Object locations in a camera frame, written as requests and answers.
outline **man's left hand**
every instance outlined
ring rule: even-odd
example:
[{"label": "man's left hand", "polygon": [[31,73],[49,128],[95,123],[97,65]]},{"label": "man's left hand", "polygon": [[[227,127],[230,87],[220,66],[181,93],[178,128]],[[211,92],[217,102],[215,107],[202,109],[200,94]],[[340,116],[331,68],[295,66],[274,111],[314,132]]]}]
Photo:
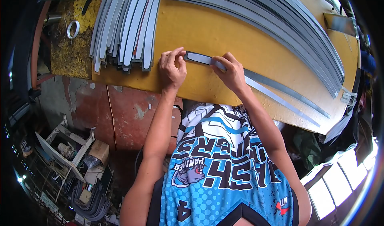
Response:
[{"label": "man's left hand", "polygon": [[[173,51],[164,52],[159,59],[160,76],[163,81],[163,90],[166,92],[177,93],[187,75],[187,68],[183,58],[183,55],[187,52],[183,49],[184,47],[180,47]],[[179,63],[178,68],[175,65],[176,58]]]}]

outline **wooden workbench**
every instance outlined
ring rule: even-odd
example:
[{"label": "wooden workbench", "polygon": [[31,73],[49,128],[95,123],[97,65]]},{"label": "wooden workbench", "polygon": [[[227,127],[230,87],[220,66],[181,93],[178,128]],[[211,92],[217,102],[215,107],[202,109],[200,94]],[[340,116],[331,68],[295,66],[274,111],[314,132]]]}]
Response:
[{"label": "wooden workbench", "polygon": [[[70,42],[65,38],[65,22],[53,29],[51,68],[56,75],[89,79],[108,85],[125,86],[152,92],[161,91],[157,59],[161,53],[184,46],[186,50],[204,55],[223,55],[230,51],[244,68],[257,72],[302,94],[331,115],[325,118],[307,105],[267,86],[300,111],[313,118],[321,127],[304,120],[284,106],[254,90],[257,98],[274,120],[289,123],[313,132],[326,134],[343,116],[346,104],[340,101],[343,91],[333,99],[322,82],[293,53],[257,28],[224,13],[173,0],[161,0],[157,18],[154,47],[154,66],[151,72],[133,69],[130,75],[116,71],[107,64],[100,75],[92,74],[89,46],[101,0],[93,0],[87,13],[81,8],[86,0],[63,1],[58,11],[66,22],[80,22],[79,35]],[[301,0],[323,26],[334,44],[345,70],[344,87],[352,90],[358,67],[358,41],[325,27],[323,13],[332,6],[324,0]],[[203,65],[187,62],[187,77],[178,97],[207,103],[238,105],[240,100],[227,89],[212,70]]]}]

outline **roll of tape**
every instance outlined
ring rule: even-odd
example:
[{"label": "roll of tape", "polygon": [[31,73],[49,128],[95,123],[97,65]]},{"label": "roll of tape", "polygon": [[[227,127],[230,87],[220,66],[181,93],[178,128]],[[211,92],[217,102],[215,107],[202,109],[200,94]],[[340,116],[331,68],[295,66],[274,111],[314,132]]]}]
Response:
[{"label": "roll of tape", "polygon": [[[74,32],[74,35],[71,36],[71,27],[72,27],[73,23],[76,23],[76,31]],[[68,39],[71,40],[71,39],[75,38],[77,36],[77,34],[79,33],[79,29],[80,29],[80,23],[77,20],[72,21],[67,28]]]}]

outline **basketball jersey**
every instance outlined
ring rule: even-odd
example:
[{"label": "basketball jersey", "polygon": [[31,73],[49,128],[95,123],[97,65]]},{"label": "basketball jersey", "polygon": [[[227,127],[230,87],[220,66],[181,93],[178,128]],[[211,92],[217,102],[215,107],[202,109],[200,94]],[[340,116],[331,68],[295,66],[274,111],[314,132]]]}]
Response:
[{"label": "basketball jersey", "polygon": [[168,172],[156,184],[147,225],[154,197],[159,225],[233,225],[241,217],[254,225],[298,223],[296,196],[243,105],[195,106],[180,123]]}]

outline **panther logo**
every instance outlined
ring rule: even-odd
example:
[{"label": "panther logo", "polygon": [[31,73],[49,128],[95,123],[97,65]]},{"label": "panther logo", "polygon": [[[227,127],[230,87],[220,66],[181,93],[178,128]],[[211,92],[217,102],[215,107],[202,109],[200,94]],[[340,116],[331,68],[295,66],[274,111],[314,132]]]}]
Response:
[{"label": "panther logo", "polygon": [[178,188],[188,187],[192,183],[197,183],[205,178],[203,173],[204,158],[185,158],[182,163],[175,164],[172,176],[172,185]]}]

